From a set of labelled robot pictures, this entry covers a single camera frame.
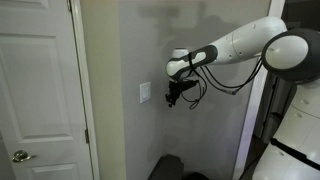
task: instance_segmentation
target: switch plate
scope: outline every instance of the switch plate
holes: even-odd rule
[[[151,82],[140,84],[140,103],[151,98]]]

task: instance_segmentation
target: black cable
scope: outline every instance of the black cable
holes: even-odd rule
[[[194,73],[198,76],[198,78],[200,78],[200,79],[203,81],[203,83],[204,83],[204,87],[201,88],[200,81],[198,81],[198,83],[199,83],[199,98],[198,98],[198,99],[189,100],[189,99],[187,99],[187,98],[184,96],[184,94],[183,94],[182,91],[180,92],[182,98],[183,98],[185,101],[187,101],[187,102],[189,102],[189,103],[192,103],[192,104],[190,105],[189,109],[194,109],[194,108],[196,108],[196,107],[198,106],[199,102],[201,101],[201,99],[203,98],[203,96],[206,94],[208,85],[207,85],[207,82],[205,81],[205,79],[195,70],[195,68],[194,68],[194,66],[193,66],[193,64],[192,64],[192,61],[191,61],[191,59],[192,59],[192,54],[189,53],[189,54],[188,54],[188,57],[189,57],[189,66],[190,66],[190,68],[191,68],[189,74],[191,74],[192,72],[194,72]],[[212,87],[214,87],[215,89],[217,89],[217,90],[219,90],[219,91],[221,91],[221,92],[235,95],[235,94],[237,94],[237,92],[238,92],[240,89],[242,89],[245,85],[247,85],[250,81],[252,81],[252,80],[255,78],[255,76],[256,76],[256,75],[258,74],[258,72],[260,71],[261,66],[262,66],[262,62],[261,62],[261,58],[260,58],[260,59],[258,60],[257,64],[256,64],[256,66],[254,67],[252,73],[251,73],[250,76],[248,77],[248,79],[247,79],[244,83],[242,83],[242,84],[240,84],[240,85],[237,85],[237,86],[227,86],[227,85],[224,85],[224,84],[220,83],[220,82],[213,76],[213,74],[211,73],[211,71],[209,70],[209,68],[208,68],[207,66],[205,66],[205,68],[206,68],[206,70],[208,71],[208,73],[210,74],[211,78],[212,78],[217,84],[219,84],[220,86],[222,86],[222,87],[224,87],[224,88],[227,88],[227,89],[222,89],[222,88],[219,88],[219,87],[217,87],[216,85],[214,85],[214,84],[210,81],[210,78],[207,76],[207,73],[205,72],[205,70],[204,70],[202,67],[200,67],[200,69],[202,70],[202,72],[203,72],[206,80],[209,82],[209,84],[210,84]]]
[[[243,87],[243,85],[247,84],[246,82],[250,82],[253,78],[254,78],[254,73],[259,71],[260,68],[261,68],[261,59],[258,60],[256,66],[254,67],[252,73],[250,74],[250,76],[248,77],[248,79],[243,83],[243,84],[240,84],[240,85],[237,85],[237,86],[227,86],[227,85],[224,85],[222,84],[220,81],[218,81],[214,76],[213,74],[211,73],[211,71],[209,70],[209,68],[207,66],[205,66],[206,70],[209,72],[211,78],[217,83],[219,84],[220,86],[224,87],[224,88],[239,88],[239,87]]]
[[[246,174],[246,172],[249,170],[249,168],[257,161],[261,158],[261,156],[256,157],[243,171],[243,173],[241,174],[239,180],[241,180],[243,178],[243,176]]]
[[[219,85],[225,87],[225,88],[237,88],[235,90],[226,90],[226,89],[221,89],[221,88],[218,88],[217,86],[215,86],[211,81],[210,79],[206,76],[208,82],[214,87],[216,88],[217,90],[219,91],[222,91],[224,93],[227,93],[227,94],[232,94],[232,95],[235,95],[237,94],[237,92],[242,89],[245,85],[247,85],[250,81],[252,81],[255,76],[259,73],[260,69],[262,67],[262,63],[261,63],[261,59],[259,59],[259,61],[257,62],[256,66],[254,67],[254,70],[252,71],[252,73],[250,74],[250,76],[248,77],[248,79],[241,85],[238,85],[238,86],[226,86],[226,85],[223,85],[222,83],[220,83],[219,81],[217,81],[217,79],[212,75],[211,71],[208,69],[208,67],[206,67],[206,70],[208,71],[208,73],[210,74],[210,76],[212,77],[212,79],[214,79]]]
[[[212,87],[214,87],[215,89],[217,89],[217,90],[225,93],[225,90],[224,90],[224,89],[221,89],[221,88],[215,86],[215,85],[210,81],[210,79],[209,79],[208,76],[207,76],[207,73],[203,70],[202,67],[200,67],[200,69],[203,71],[204,76],[206,77],[207,81],[209,82],[209,84],[211,84]]]
[[[183,92],[181,92],[182,98],[183,98],[185,101],[192,103],[192,104],[190,105],[189,109],[194,109],[194,108],[196,108],[196,107],[198,106],[200,100],[201,100],[201,99],[203,98],[203,96],[206,94],[207,89],[208,89],[207,82],[204,80],[204,78],[203,78],[198,72],[195,72],[195,73],[196,73],[196,75],[203,81],[204,87],[203,87],[203,89],[201,88],[200,81],[199,81],[199,82],[198,82],[198,83],[199,83],[199,89],[200,89],[199,99],[195,99],[195,100],[193,100],[193,101],[187,99],[187,98],[184,96]]]

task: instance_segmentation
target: door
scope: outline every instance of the door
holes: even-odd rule
[[[93,179],[66,0],[0,0],[0,118],[17,180]]]
[[[7,150],[4,146],[1,132],[0,132],[0,179],[1,180],[15,180],[10,160],[7,155]]]

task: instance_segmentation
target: door trim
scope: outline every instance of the door trim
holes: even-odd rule
[[[285,0],[271,0],[268,16],[281,18]],[[249,104],[247,107],[246,117],[243,123],[241,139],[237,153],[237,159],[233,170],[233,180],[238,180],[244,171],[254,125],[257,119],[262,92],[267,79],[268,71],[262,66],[260,72],[254,78],[251,88]]]
[[[85,51],[85,41],[84,41],[84,34],[83,34],[80,0],[70,0],[70,3],[71,3],[71,9],[72,9],[71,13],[72,13],[74,33],[75,33],[75,39],[76,39],[76,48],[77,48],[77,54],[78,54],[85,117],[86,117],[87,128],[89,131],[89,137],[90,137],[89,146],[90,146],[93,179],[100,180],[99,161],[98,161],[98,153],[97,153],[96,134],[95,134],[95,128],[94,128],[94,119],[93,119],[93,112],[92,112],[92,101],[91,101],[87,58],[86,58],[86,51]]]

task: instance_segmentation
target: gray wall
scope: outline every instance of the gray wall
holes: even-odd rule
[[[117,1],[81,0],[101,180],[125,180]]]
[[[122,96],[128,180],[144,180],[159,157],[178,155],[186,171],[231,179],[251,85],[237,96],[209,88],[197,109],[179,99],[168,108],[165,64],[175,47],[195,50],[267,15],[269,0],[119,1]],[[242,83],[255,62],[211,69],[223,82]],[[139,104],[139,84],[152,98]],[[188,93],[194,97],[197,90]]]

